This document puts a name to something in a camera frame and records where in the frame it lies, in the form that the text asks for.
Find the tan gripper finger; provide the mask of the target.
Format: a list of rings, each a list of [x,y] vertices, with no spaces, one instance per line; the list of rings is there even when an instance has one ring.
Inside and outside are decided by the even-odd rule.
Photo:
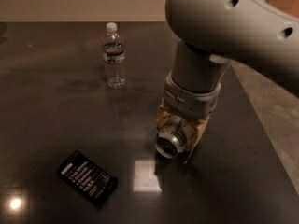
[[[187,138],[186,151],[189,154],[185,163],[188,162],[196,146],[199,144],[200,140],[202,139],[202,136],[205,132],[208,122],[209,122],[209,116],[206,116],[203,119],[188,120],[184,124],[184,133]]]
[[[170,106],[166,103],[164,99],[162,99],[161,104],[157,109],[156,115],[156,128],[160,131],[163,126],[174,117],[174,112],[170,108]]]

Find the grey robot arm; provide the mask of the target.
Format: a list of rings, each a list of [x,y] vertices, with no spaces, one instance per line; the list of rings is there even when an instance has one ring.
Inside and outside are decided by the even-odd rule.
[[[166,0],[165,17],[178,44],[156,118],[164,157],[194,151],[233,61],[299,92],[299,19],[266,0]]]

